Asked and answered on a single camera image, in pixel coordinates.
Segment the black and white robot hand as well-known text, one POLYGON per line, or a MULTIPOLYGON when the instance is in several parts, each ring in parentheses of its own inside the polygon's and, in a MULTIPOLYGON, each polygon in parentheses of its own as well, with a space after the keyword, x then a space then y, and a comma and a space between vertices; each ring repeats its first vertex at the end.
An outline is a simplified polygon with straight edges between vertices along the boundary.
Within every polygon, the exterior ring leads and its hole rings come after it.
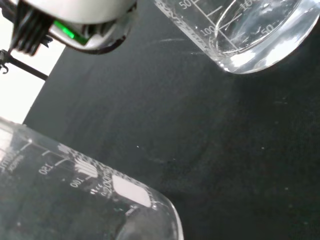
POLYGON ((11 0, 15 7, 10 49, 33 56, 49 36, 90 55, 107 54, 127 38, 135 0, 11 0))

